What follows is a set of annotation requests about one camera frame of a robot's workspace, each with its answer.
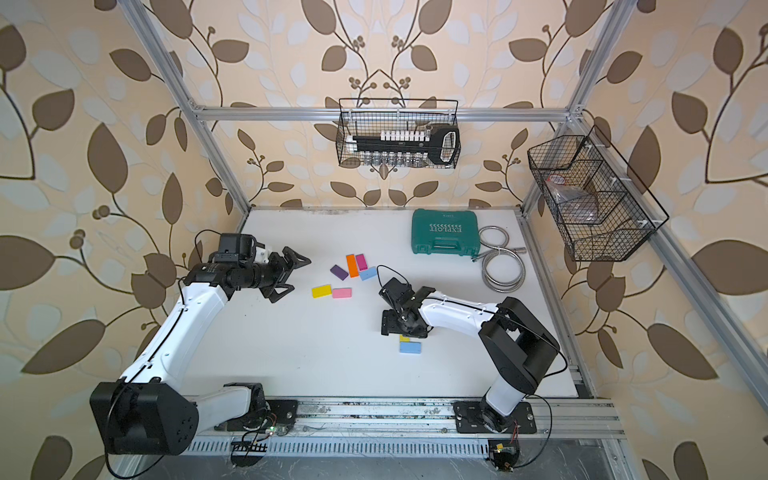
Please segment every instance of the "green tool case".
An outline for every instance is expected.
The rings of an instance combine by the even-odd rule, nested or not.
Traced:
[[[411,226],[413,253],[477,255],[480,233],[475,212],[442,212],[419,208]]]

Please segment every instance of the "mounting plate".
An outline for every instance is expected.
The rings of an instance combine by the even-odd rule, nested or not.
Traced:
[[[482,420],[480,402],[453,402],[453,412],[456,415],[456,431],[459,433],[494,433],[485,427]],[[518,433],[536,433],[536,420],[533,417],[531,404],[520,402],[512,410],[512,418],[520,426]]]

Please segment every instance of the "white platform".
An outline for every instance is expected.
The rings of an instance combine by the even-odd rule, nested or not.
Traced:
[[[523,245],[512,210],[476,213],[480,227],[504,227],[510,246]],[[346,270],[345,255],[364,253],[369,266],[391,266],[414,290],[433,286],[475,302],[498,303],[507,296],[486,287],[480,265],[468,257],[413,254],[411,216],[412,210],[252,211],[243,233],[273,250],[292,247],[312,264],[293,273],[289,283],[296,291],[278,303],[258,290],[235,293],[203,338],[182,393],[207,392],[225,382],[261,382],[268,396],[483,396],[498,374],[478,337],[435,329],[420,340],[421,355],[401,354],[397,335],[381,335],[382,310],[388,306],[378,295],[376,278],[341,281],[329,271],[334,264]],[[525,284],[510,296],[522,300],[557,337],[528,255],[523,260]],[[492,266],[517,268],[508,257],[493,260]],[[384,269],[381,273],[383,282],[391,277]],[[502,272],[498,278],[514,275]],[[353,298],[312,298],[313,287],[329,283],[352,287]],[[558,357],[550,372],[562,366]],[[544,380],[537,393],[577,396],[567,370]]]

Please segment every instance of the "plastic bag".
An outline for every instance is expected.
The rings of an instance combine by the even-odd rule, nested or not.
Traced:
[[[547,179],[547,187],[558,204],[560,215],[567,223],[597,223],[598,199],[586,190],[570,185],[560,185],[557,179]]]

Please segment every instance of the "wire basket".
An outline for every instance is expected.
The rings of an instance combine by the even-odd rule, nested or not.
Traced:
[[[612,147],[605,139],[593,127],[588,135],[564,135],[528,150],[536,184],[576,261],[624,261],[669,220],[664,207],[618,151],[627,173],[614,172],[601,153],[601,147]],[[627,183],[647,191],[658,212],[644,210]],[[552,184],[576,187],[583,195],[558,203],[553,194],[557,187]]]
[[[461,151],[457,110],[456,100],[340,98],[339,165],[455,168]]]

